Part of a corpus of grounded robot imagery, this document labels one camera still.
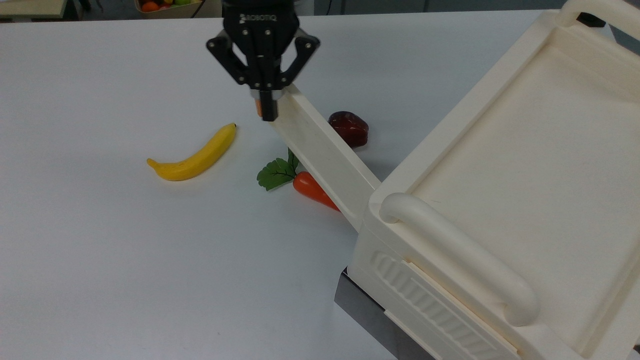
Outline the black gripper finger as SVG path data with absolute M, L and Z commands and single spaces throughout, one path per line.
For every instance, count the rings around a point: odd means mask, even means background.
M 269 121 L 275 121 L 279 116 L 278 101 L 282 98 L 286 88 L 292 85 L 299 76 L 311 57 L 320 47 L 320 41 L 311 35 L 295 35 L 292 45 L 295 48 L 295 58 L 290 66 L 281 71 L 279 64 L 274 68 L 273 79 L 270 83 Z
M 253 53 L 253 45 L 249 46 L 249 54 L 245 55 L 245 63 L 234 52 L 234 43 L 229 35 L 217 35 L 209 39 L 206 42 L 206 48 L 237 84 L 249 87 L 258 116 L 268 122 L 270 92 L 263 89 L 265 81 L 258 60 Z

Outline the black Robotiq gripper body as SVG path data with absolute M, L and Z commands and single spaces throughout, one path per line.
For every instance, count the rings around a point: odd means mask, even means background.
M 245 56 L 243 63 L 233 50 L 226 70 L 240 85 L 260 91 L 280 91 L 281 59 L 300 22 L 292 0 L 224 0 L 223 29 L 230 46 Z

